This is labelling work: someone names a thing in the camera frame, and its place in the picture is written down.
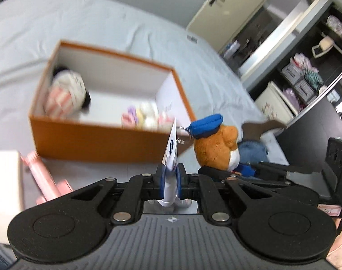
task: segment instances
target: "black and white plush toy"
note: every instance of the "black and white plush toy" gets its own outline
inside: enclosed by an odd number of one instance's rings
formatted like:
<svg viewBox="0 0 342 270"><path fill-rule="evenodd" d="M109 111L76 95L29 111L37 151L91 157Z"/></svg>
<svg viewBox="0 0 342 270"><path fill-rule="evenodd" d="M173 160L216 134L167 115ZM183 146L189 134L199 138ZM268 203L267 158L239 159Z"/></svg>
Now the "black and white plush toy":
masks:
<svg viewBox="0 0 342 270"><path fill-rule="evenodd" d="M66 118L88 108L90 103L81 75L65 66L56 67L44 105L46 114L51 118Z"/></svg>

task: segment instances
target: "gray ribbed panel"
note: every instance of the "gray ribbed panel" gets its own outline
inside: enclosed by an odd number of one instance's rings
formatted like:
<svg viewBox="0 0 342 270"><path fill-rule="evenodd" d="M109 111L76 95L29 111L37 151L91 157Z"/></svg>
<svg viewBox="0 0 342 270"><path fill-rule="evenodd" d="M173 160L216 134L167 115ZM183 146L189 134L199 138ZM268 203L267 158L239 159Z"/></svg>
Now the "gray ribbed panel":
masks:
<svg viewBox="0 0 342 270"><path fill-rule="evenodd" d="M117 226L95 252L60 265L19 260L11 270L237 269L331 270L325 260L309 265L277 265L249 253L226 227L210 225L201 215L143 214L133 225Z"/></svg>

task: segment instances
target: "bed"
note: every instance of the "bed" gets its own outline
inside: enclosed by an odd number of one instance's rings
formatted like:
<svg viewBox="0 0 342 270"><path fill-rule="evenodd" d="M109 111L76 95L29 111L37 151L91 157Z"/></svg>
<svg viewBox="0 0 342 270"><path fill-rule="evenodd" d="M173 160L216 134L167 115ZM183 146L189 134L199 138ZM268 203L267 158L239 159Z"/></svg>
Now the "bed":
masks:
<svg viewBox="0 0 342 270"><path fill-rule="evenodd" d="M263 121L241 82L203 39L169 21L111 0L7 0L0 4L0 149L34 149L28 109L39 77L60 39L88 43L174 66L197 118L221 113L242 138L245 121ZM272 162L287 160L272 134L264 135ZM154 164L95 164L45 160L55 181L74 189L106 177L125 182L155 171ZM189 149L180 158L188 173L199 165ZM39 191L24 172L26 207ZM15 257L0 246L6 260Z"/></svg>

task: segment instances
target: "open cardboard box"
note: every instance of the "open cardboard box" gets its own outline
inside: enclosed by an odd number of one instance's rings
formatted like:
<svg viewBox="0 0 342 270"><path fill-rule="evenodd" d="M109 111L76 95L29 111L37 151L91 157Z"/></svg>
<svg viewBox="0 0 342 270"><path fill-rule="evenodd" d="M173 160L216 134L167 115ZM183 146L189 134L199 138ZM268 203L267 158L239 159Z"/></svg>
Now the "open cardboard box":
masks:
<svg viewBox="0 0 342 270"><path fill-rule="evenodd" d="M90 92L89 112L51 119L43 104L55 66L81 74ZM121 114L131 105L151 101L168 110L180 126L195 121L176 71L153 61L108 49L61 41L40 80L29 119L41 157L88 162L161 163L169 133L123 128ZM193 143L186 134L181 154Z"/></svg>

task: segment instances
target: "keychain ring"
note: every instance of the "keychain ring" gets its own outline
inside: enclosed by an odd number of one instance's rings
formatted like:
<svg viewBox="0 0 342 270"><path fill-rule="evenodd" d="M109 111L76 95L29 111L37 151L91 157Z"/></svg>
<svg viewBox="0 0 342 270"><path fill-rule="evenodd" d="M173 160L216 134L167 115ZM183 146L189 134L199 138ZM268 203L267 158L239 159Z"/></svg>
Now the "keychain ring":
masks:
<svg viewBox="0 0 342 270"><path fill-rule="evenodd" d="M183 130L183 131L186 131L187 134L189 134L189 139L188 139L188 141L187 141L187 144L190 143L190 141L192 141L192 135L191 135L190 131L188 131L187 128L185 128L185 127L176 127L176 130ZM184 145L184 144L186 143L186 141L185 141L185 140L181 140L180 137L178 137L178 138L176 139L176 141L177 141L177 144L182 144L182 145Z"/></svg>

